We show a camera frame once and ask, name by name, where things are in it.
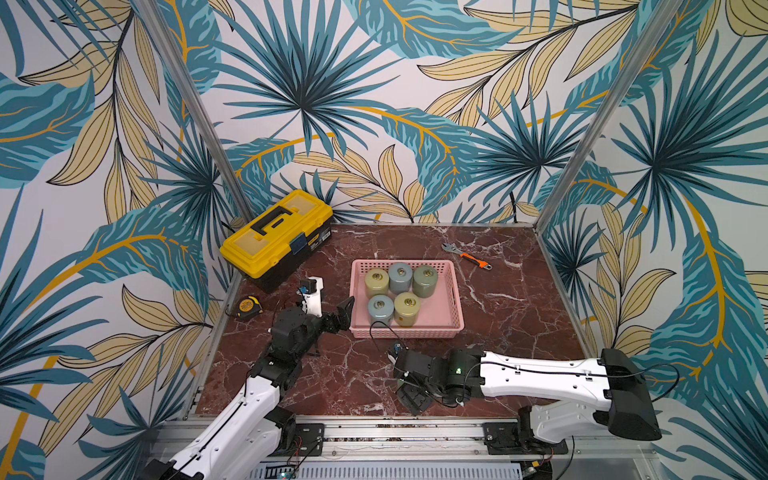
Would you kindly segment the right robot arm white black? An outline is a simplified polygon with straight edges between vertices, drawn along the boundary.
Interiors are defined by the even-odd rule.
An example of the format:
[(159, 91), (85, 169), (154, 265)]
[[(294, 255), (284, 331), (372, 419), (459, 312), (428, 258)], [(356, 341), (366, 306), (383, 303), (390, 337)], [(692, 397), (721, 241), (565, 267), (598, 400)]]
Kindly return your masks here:
[(387, 357), (398, 400), (415, 416), (434, 404), (454, 408), (472, 399), (530, 397), (541, 402), (518, 412), (523, 441), (557, 444), (596, 432), (646, 442), (662, 436), (644, 370), (616, 349), (567, 361), (472, 349), (441, 358), (396, 342)]

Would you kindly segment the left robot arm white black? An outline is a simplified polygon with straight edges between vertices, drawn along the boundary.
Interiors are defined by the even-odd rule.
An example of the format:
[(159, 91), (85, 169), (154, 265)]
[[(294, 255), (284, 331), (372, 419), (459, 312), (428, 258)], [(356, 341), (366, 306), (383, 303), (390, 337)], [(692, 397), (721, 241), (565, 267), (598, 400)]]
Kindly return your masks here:
[(320, 316), (300, 307), (281, 311), (270, 341), (229, 405), (170, 460), (151, 460), (140, 479), (243, 479), (254, 466), (278, 453), (289, 457), (303, 443), (295, 415), (279, 406), (302, 372), (302, 360), (324, 333), (350, 329), (355, 299)]

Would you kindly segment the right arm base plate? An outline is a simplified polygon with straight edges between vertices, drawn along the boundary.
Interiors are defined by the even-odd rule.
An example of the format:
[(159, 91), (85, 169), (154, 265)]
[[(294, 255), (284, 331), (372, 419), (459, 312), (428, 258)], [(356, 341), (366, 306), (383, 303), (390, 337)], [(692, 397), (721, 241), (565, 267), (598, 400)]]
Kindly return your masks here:
[(539, 455), (547, 458), (569, 452), (566, 441), (551, 444), (534, 439), (522, 433), (517, 422), (487, 422), (481, 427), (489, 455)]

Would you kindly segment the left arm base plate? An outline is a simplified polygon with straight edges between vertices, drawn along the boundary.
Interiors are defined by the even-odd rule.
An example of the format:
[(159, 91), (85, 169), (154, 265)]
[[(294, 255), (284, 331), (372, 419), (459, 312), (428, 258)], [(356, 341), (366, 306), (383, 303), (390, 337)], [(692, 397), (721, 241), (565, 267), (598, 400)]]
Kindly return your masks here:
[(299, 423), (282, 429), (278, 447), (268, 459), (320, 456), (323, 453), (325, 427), (324, 423)]

